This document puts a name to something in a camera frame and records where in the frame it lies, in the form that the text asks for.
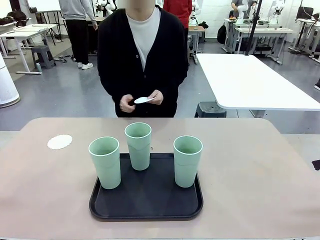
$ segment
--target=red shirt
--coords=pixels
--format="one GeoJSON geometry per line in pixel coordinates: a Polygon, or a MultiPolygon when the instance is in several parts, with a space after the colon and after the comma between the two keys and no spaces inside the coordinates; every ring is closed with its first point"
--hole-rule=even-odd
{"type": "Polygon", "coordinates": [[[164,0],[163,9],[176,15],[185,29],[189,27],[189,16],[192,13],[192,0],[164,0]]]}

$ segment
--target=paper coaster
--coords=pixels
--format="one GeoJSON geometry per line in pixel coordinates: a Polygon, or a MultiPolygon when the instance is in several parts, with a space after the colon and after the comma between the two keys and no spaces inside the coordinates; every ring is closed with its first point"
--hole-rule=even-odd
{"type": "Polygon", "coordinates": [[[63,134],[63,135],[58,135],[51,138],[48,141],[47,146],[50,149],[58,150],[58,149],[63,149],[69,146],[71,143],[72,143],[72,136],[63,134]]]}

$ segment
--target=white sneaker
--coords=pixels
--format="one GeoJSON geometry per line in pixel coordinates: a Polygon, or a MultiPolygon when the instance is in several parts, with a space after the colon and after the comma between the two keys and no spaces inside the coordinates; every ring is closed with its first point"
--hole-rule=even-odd
{"type": "Polygon", "coordinates": [[[87,70],[92,68],[94,65],[92,63],[88,63],[87,65],[82,64],[82,70],[87,70]]]}

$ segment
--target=light green cup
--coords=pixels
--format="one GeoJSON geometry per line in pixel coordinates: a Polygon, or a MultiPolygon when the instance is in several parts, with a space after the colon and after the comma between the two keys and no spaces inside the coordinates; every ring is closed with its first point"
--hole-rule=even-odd
{"type": "Polygon", "coordinates": [[[133,169],[145,170],[150,164],[151,127],[143,122],[135,122],[124,130],[133,169]]]}
{"type": "Polygon", "coordinates": [[[97,138],[89,145],[89,153],[104,189],[114,189],[121,182],[119,142],[114,137],[97,138]]]}
{"type": "Polygon", "coordinates": [[[175,183],[182,188],[189,188],[195,182],[204,146],[194,136],[180,136],[174,140],[173,147],[175,183]]]}

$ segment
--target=black tray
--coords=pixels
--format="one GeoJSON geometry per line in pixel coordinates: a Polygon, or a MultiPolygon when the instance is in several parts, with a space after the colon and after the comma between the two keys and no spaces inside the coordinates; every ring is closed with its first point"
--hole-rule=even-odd
{"type": "Polygon", "coordinates": [[[115,189],[101,187],[97,179],[89,208],[103,220],[183,221],[200,213],[204,201],[198,175],[194,185],[179,187],[175,182],[174,155],[151,153],[144,171],[132,168],[128,153],[120,154],[121,183],[115,189]]]}

